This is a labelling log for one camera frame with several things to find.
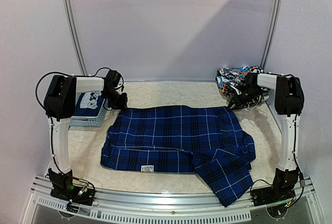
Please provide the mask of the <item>blue plaid flannel shirt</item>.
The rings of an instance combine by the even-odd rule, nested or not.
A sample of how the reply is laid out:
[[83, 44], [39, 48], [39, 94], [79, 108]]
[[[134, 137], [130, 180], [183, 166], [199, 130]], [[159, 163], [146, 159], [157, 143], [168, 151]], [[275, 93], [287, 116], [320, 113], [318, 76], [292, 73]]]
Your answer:
[[109, 127], [101, 165], [118, 171], [197, 174], [229, 206], [253, 185], [253, 138], [226, 107], [128, 108]]

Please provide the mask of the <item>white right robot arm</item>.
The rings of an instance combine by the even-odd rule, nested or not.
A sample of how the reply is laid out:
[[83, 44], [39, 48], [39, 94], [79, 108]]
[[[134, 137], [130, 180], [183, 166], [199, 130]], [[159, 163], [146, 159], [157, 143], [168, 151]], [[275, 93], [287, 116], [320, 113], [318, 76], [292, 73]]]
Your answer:
[[262, 95], [261, 88], [274, 93], [273, 104], [279, 116], [281, 153], [277, 173], [298, 173], [298, 132], [300, 115], [304, 107], [304, 93], [298, 77], [266, 73], [250, 73], [245, 79], [246, 90], [230, 98], [228, 108], [238, 110], [255, 97]]

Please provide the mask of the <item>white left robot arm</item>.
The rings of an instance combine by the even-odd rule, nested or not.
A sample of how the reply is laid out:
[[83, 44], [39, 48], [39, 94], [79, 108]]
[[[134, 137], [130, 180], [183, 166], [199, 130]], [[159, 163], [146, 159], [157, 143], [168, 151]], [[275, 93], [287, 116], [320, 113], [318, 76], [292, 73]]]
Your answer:
[[108, 69], [106, 76], [68, 75], [62, 72], [48, 72], [39, 80], [52, 76], [44, 102], [39, 102], [49, 123], [51, 159], [50, 168], [57, 173], [71, 171], [68, 153], [68, 131], [70, 118], [76, 107], [76, 94], [99, 91], [109, 101], [111, 108], [126, 108], [127, 95], [118, 90], [124, 88], [123, 76]]

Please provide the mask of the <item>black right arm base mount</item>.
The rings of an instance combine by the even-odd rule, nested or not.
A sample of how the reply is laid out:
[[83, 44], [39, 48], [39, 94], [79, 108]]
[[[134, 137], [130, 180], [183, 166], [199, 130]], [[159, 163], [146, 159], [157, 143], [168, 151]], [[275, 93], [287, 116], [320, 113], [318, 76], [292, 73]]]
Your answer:
[[[300, 195], [296, 195], [294, 190], [298, 179], [300, 179], [300, 187], [302, 188]], [[304, 176], [299, 167], [291, 171], [276, 169], [272, 184], [267, 183], [269, 185], [268, 187], [253, 189], [254, 184], [258, 181], [267, 183], [265, 180], [259, 179], [254, 181], [253, 185], [250, 187], [250, 195], [253, 199], [254, 206], [277, 203], [291, 198], [291, 200], [285, 204], [285, 208], [290, 208], [302, 197], [305, 187]]]

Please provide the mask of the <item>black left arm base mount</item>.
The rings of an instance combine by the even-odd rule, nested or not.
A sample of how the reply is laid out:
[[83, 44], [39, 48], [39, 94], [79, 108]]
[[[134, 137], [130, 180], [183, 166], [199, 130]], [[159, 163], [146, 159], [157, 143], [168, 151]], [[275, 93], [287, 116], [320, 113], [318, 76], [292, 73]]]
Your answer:
[[49, 180], [52, 183], [50, 195], [54, 198], [92, 206], [96, 189], [91, 182], [73, 176], [73, 171], [57, 173], [52, 169], [48, 170]]

